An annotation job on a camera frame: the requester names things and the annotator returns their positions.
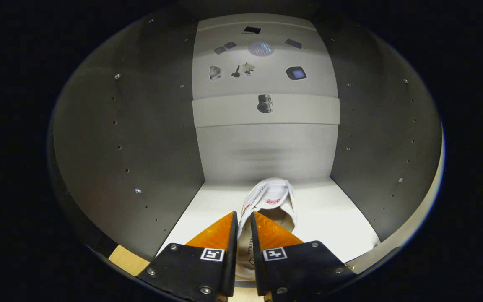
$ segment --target black square object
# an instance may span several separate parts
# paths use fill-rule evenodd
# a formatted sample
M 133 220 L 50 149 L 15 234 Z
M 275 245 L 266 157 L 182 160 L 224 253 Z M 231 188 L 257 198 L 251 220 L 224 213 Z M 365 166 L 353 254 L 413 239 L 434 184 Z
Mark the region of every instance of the black square object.
M 286 74 L 288 75 L 290 80 L 301 80 L 303 78 L 307 78 L 307 74 L 305 74 L 305 71 L 301 66 L 289 67 L 286 70 Z
M 230 48 L 233 48 L 234 46 L 236 46 L 236 43 L 228 42 L 224 46 L 225 46 L 226 49 L 230 49 Z
M 250 34 L 259 34 L 262 29 L 259 29 L 258 27 L 250 27 L 247 26 L 243 30 L 243 33 L 250 33 Z
M 290 46 L 294 46 L 295 48 L 297 49 L 301 49 L 301 43 L 297 42 L 297 41 L 294 41 L 294 40 L 291 40 L 291 39 L 288 39 L 286 40 L 284 43 L 290 45 Z
M 214 49 L 213 52 L 215 52 L 216 54 L 221 54 L 226 52 L 226 48 L 224 48 L 223 46 L 219 46 L 216 49 Z

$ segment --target blue screen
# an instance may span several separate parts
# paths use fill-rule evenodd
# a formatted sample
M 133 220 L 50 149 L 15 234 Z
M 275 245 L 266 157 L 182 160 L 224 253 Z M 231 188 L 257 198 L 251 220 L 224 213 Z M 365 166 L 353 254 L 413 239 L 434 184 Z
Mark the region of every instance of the blue screen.
M 295 76 L 296 78 L 300 78 L 300 77 L 304 77 L 305 73 L 302 70 L 294 70 L 293 76 Z

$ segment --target shoe tongue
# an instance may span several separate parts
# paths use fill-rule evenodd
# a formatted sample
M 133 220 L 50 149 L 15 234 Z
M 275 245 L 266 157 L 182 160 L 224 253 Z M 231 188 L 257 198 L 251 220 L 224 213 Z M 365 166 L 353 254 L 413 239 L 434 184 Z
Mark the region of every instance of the shoe tongue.
M 288 188 L 286 187 L 270 187 L 262 195 L 258 203 L 255 205 L 256 208 L 278 208 L 282 205 L 288 196 Z

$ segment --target gray side wall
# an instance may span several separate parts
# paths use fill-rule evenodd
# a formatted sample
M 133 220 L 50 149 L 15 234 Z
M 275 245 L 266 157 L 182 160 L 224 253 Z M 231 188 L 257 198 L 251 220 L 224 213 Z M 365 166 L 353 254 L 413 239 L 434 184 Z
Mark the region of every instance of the gray side wall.
M 391 46 L 339 15 L 317 14 L 313 23 L 333 61 L 340 98 L 330 176 L 383 241 L 428 192 L 441 154 L 441 121 L 420 76 Z
M 193 21 L 170 6 L 123 29 L 79 66 L 54 111 L 56 162 L 71 196 L 146 259 L 204 182 L 192 112 Z

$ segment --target enclosure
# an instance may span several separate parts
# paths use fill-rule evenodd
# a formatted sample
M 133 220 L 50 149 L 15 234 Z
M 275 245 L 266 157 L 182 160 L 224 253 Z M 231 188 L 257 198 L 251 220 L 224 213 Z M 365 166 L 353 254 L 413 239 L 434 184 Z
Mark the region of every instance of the enclosure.
M 368 29 L 296 5 L 167 6 L 75 70 L 49 162 L 63 210 L 100 257 L 136 275 L 167 244 L 240 212 L 268 177 L 292 184 L 295 235 L 356 274 L 414 235 L 444 163 L 428 88 Z M 136 262 L 112 257 L 121 251 Z

